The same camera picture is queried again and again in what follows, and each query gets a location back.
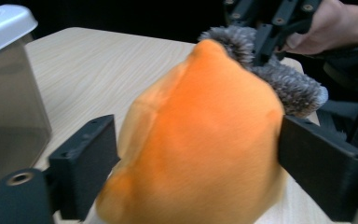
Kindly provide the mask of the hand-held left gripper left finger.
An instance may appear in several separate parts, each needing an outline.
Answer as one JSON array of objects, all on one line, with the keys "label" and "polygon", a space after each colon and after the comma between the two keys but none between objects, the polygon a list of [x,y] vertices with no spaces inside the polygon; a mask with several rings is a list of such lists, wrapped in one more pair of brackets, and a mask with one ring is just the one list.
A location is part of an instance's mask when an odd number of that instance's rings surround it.
[{"label": "hand-held left gripper left finger", "polygon": [[85,220],[118,162],[115,117],[92,119],[48,157],[53,209],[66,220]]}]

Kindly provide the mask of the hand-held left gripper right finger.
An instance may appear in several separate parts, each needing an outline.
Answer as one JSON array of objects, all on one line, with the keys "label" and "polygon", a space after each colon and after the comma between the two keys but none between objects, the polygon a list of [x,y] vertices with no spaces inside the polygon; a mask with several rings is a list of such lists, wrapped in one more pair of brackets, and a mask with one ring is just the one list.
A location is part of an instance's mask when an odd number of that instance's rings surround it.
[{"label": "hand-held left gripper right finger", "polygon": [[279,163],[336,222],[358,222],[358,148],[322,127],[282,119]]}]

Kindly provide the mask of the grey fuzzy cloth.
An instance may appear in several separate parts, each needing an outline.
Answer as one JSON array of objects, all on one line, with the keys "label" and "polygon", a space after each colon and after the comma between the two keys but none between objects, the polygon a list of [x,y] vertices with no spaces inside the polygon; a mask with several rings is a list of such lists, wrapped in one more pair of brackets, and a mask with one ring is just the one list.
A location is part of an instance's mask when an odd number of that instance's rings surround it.
[{"label": "grey fuzzy cloth", "polygon": [[263,65],[255,63],[256,29],[238,26],[212,27],[200,35],[199,41],[204,39],[220,43],[230,58],[265,80],[278,94],[286,114],[305,118],[327,102],[326,87],[281,63],[275,55]]}]

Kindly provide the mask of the orange plush toy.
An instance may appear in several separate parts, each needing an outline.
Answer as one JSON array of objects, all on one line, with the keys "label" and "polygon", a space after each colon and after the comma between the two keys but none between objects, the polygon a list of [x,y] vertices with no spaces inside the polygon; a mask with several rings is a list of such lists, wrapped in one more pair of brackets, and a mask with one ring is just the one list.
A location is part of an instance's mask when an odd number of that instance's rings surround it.
[{"label": "orange plush toy", "polygon": [[269,84],[203,40],[131,105],[96,201],[108,224],[254,224],[281,197],[283,110]]}]

